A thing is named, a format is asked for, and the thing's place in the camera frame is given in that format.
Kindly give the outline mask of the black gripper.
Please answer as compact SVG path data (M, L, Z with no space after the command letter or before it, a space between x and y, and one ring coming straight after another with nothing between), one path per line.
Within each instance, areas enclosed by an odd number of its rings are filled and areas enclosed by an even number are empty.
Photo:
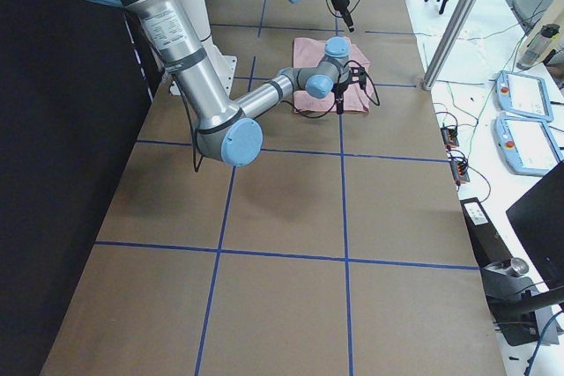
M348 11L350 1L349 0L332 0L332 5L334 7L334 10L343 19L348 31L353 32L355 30L355 26L354 26L354 23L353 23L352 15Z
M344 96L347 88L348 83L346 81L337 82L333 85L333 93L336 99L336 114L343 114L345 112Z

